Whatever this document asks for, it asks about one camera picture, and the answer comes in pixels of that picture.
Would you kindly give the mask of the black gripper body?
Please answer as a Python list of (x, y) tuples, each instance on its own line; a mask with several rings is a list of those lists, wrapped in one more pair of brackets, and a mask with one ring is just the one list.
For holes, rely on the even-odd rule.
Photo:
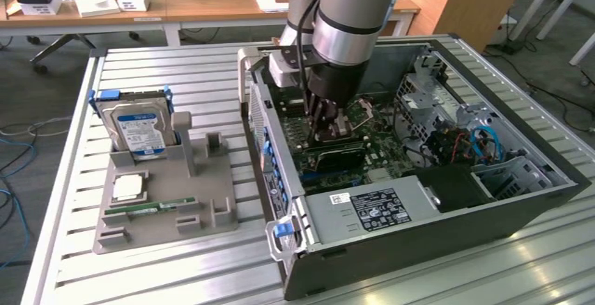
[(356, 96), (368, 71), (369, 62), (358, 65), (325, 63), (312, 67), (309, 90), (322, 99), (346, 106)]

